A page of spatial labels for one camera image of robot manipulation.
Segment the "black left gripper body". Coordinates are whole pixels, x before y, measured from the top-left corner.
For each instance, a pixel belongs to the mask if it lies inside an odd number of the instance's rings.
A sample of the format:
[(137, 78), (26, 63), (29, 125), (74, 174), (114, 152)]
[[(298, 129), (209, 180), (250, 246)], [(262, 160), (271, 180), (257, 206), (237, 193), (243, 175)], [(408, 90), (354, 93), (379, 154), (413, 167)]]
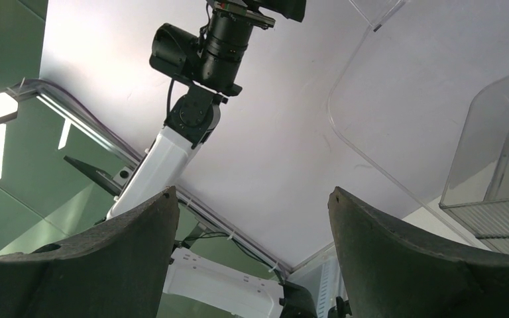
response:
[(207, 4), (218, 15), (268, 29), (274, 28), (276, 20), (264, 15), (260, 9), (267, 9), (301, 23), (305, 17), (307, 1), (207, 1)]

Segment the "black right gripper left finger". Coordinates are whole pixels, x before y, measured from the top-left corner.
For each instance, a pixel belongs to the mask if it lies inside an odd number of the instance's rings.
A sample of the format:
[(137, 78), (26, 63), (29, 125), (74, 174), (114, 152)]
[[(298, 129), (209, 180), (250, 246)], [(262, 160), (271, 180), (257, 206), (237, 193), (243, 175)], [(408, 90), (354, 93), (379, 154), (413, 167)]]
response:
[(72, 237), (0, 256), (0, 317), (156, 317), (178, 221), (171, 186)]

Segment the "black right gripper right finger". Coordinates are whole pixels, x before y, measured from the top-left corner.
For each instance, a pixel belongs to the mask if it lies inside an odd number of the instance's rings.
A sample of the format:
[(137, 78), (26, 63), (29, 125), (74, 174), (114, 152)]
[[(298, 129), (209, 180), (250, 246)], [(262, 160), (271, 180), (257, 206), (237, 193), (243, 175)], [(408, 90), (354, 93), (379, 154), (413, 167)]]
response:
[(353, 317), (509, 317), (509, 255), (461, 244), (336, 187), (329, 223)]

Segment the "clear acrylic makeup organizer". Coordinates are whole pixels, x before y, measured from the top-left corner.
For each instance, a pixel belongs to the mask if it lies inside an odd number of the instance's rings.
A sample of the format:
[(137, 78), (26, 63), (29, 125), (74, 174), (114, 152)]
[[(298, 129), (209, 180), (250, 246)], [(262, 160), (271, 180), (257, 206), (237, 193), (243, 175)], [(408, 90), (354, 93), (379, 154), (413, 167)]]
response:
[(509, 125), (509, 1), (350, 1), (364, 26), (327, 98), (333, 132), (410, 203), (406, 220), (483, 247), (440, 203), (481, 200)]

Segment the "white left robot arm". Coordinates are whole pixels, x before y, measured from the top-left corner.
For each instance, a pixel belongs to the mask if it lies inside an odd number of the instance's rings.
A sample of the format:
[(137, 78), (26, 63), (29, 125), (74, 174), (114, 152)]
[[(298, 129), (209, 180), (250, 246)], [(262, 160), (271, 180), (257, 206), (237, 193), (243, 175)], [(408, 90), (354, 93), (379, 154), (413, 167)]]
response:
[[(305, 1), (208, 1), (198, 35), (165, 23), (152, 41), (150, 66), (187, 87), (168, 102), (166, 118), (146, 156), (107, 213), (114, 218), (172, 185), (215, 130), (220, 104), (237, 96), (235, 79), (254, 28), (275, 21), (263, 9), (302, 22)], [(315, 317), (311, 293), (286, 281), (264, 280), (202, 258), (179, 243), (170, 257), (164, 293), (181, 295), (239, 317)]]

